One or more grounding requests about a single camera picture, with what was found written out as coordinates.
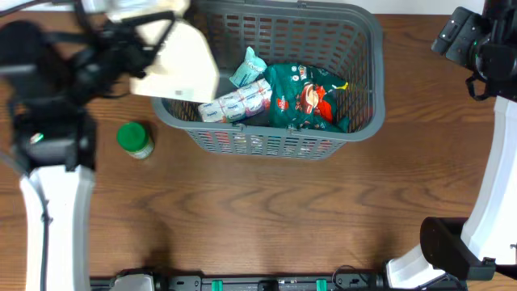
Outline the green-lid jar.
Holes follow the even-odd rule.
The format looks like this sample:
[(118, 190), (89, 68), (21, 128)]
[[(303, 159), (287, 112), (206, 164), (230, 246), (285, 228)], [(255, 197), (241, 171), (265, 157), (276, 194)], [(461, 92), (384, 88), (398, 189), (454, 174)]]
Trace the green-lid jar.
[(127, 154), (136, 159), (148, 158), (154, 150), (150, 133), (137, 122), (123, 124), (116, 134), (116, 140)]

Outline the small white-teal pouch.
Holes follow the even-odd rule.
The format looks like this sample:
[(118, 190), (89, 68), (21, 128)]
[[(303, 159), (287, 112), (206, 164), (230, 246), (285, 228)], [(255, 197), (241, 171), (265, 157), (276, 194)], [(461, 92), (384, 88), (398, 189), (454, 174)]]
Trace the small white-teal pouch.
[(258, 57), (251, 47), (248, 47), (244, 61), (239, 65), (229, 80), (237, 88), (247, 86), (262, 74), (266, 68), (267, 63)]

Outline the tissue multipack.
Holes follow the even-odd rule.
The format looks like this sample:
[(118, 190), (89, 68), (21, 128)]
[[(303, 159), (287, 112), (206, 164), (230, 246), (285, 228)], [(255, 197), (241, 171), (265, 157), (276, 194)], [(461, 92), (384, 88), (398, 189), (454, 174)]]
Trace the tissue multipack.
[(259, 79), (212, 103), (198, 106), (201, 120), (208, 123), (233, 123), (264, 112), (270, 107), (272, 89), (269, 82)]

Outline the green coffee bag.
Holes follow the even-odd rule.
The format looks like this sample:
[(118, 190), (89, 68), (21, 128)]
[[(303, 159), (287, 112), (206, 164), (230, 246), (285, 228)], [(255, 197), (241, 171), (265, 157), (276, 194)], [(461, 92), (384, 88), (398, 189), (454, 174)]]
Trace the green coffee bag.
[(337, 97), (348, 82), (327, 70), (300, 63), (274, 64), (263, 73), (271, 87), (269, 125), (344, 133), (349, 118), (339, 120)]

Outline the beige paper pouch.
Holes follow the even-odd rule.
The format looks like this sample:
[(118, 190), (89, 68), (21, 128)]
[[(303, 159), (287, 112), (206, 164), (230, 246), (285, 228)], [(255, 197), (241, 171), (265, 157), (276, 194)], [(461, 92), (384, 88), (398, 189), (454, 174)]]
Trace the beige paper pouch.
[(134, 95), (210, 103), (216, 98), (220, 75), (204, 34), (183, 17), (189, 0), (111, 0), (107, 17), (121, 22), (131, 17), (172, 12), (175, 21), (143, 79), (131, 78)]

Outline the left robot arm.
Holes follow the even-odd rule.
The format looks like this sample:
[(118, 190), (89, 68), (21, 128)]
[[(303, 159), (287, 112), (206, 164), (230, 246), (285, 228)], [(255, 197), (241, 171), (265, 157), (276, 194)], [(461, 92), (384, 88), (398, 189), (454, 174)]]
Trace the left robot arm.
[(1, 75), (13, 90), (13, 153), (3, 160), (20, 173), (29, 290), (97, 288), (88, 267), (96, 123), (86, 106), (110, 99), (122, 76), (145, 77), (164, 39), (145, 42), (140, 26), (175, 22), (173, 11), (161, 11), (108, 20), (96, 30), (81, 2), (74, 14), (78, 34), (48, 33), (27, 20), (1, 29)]

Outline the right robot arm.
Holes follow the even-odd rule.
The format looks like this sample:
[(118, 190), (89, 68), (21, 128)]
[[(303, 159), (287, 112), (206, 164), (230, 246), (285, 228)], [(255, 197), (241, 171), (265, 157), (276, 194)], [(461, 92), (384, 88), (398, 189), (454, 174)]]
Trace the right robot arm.
[(470, 216), (426, 218), (420, 243), (385, 264), (385, 290), (516, 278), (516, 2), (486, 1), (480, 14), (457, 7), (431, 49), (471, 71), (474, 100), (495, 99), (490, 156)]

